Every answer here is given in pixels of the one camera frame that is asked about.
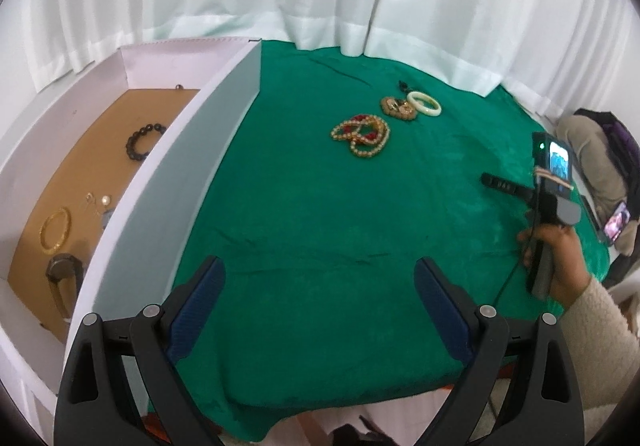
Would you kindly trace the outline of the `right forearm cream sleeve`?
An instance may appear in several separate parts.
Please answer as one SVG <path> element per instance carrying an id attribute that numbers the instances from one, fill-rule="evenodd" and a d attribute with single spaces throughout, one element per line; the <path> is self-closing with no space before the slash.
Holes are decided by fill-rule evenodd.
<path id="1" fill-rule="evenodd" d="M 585 440 L 591 440 L 639 370 L 639 340 L 597 279 L 564 311 L 560 327 L 582 399 Z"/>

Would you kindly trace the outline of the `person's right hand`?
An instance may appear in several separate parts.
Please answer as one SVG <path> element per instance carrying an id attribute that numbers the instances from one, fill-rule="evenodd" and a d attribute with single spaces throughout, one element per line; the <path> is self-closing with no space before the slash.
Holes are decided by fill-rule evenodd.
<path id="1" fill-rule="evenodd" d="M 584 293 L 591 282 L 587 270 L 582 245 L 573 227 L 542 224 L 518 234 L 518 242 L 523 244 L 523 262 L 529 267 L 533 252 L 528 240 L 541 241 L 551 249 L 554 274 L 550 284 L 551 299 L 568 310 Z"/>

